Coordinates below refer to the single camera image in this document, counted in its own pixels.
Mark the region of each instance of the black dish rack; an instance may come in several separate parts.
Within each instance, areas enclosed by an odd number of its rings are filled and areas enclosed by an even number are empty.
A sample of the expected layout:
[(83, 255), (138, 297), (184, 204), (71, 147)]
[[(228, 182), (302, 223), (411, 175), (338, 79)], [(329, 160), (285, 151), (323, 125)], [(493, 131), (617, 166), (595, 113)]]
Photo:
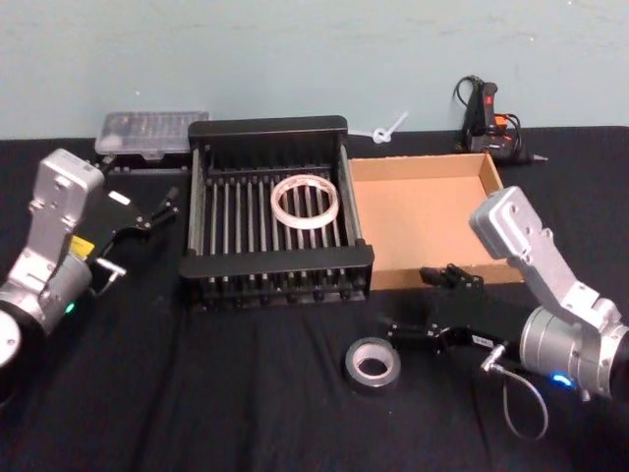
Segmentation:
[[(364, 300), (373, 250), (361, 235), (340, 116), (199, 121), (193, 153), (188, 250), (180, 264), (190, 301), (207, 308)], [(272, 215), (282, 179), (314, 174), (336, 187), (340, 209), (325, 228), (295, 230)], [(283, 199), (319, 214), (326, 193), (300, 188)]]

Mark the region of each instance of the black table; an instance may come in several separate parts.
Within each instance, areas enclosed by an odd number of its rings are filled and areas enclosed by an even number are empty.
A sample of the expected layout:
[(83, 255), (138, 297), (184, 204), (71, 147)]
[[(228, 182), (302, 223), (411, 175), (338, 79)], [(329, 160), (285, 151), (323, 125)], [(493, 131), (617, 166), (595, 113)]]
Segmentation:
[[(528, 147), (550, 162), (500, 171), (524, 188), (578, 276), (629, 313), (629, 129), (536, 129)], [(449, 152), (452, 133), (402, 133), (390, 145), (352, 139), (350, 155)], [(0, 143), (0, 273), (29, 228), (36, 165), (91, 140)], [(186, 176), (115, 176), (110, 187), (145, 209)], [(121, 258), (130, 270), (97, 303), (83, 300), (50, 339), (29, 388), (0, 411), (1, 470), (62, 471), (623, 471), (629, 410), (538, 381), (550, 428), (523, 442), (502, 418), (501, 382), (481, 376), (483, 353), (404, 353), (397, 389), (364, 397), (343, 381), (348, 346), (381, 315), (406, 316), (422, 293), (365, 303), (190, 315), (176, 303), (185, 218)], [(492, 287), (532, 304), (521, 285)], [(514, 392), (515, 421), (540, 413)]]

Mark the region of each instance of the roll of tape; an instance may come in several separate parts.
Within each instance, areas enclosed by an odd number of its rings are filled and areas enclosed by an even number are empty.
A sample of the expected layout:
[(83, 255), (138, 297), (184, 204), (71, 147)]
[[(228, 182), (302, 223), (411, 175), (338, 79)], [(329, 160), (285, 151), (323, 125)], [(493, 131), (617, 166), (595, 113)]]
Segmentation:
[(359, 339), (345, 354), (345, 374), (352, 387), (365, 393), (380, 393), (395, 387), (401, 370), (400, 356), (379, 337)]

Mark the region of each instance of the open cardboard box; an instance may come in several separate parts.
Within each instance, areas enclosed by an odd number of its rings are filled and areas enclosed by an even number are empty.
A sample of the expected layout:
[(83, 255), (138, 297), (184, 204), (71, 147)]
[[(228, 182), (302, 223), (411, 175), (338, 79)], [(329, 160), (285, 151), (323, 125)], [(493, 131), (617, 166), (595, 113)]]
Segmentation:
[(470, 228), (486, 196), (502, 188), (485, 154), (351, 159), (356, 205), (373, 245), (372, 290), (422, 287), (419, 269), (456, 264), (486, 283), (520, 282)]

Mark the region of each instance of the wall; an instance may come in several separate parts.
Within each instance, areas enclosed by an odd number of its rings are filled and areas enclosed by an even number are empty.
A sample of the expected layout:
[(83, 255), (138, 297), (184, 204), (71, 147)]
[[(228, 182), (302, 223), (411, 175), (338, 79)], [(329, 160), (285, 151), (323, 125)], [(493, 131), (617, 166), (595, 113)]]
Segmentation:
[(525, 126), (626, 125), (628, 20), (626, 0), (5, 0), (0, 138), (95, 136), (121, 109), (450, 129), (469, 73)]

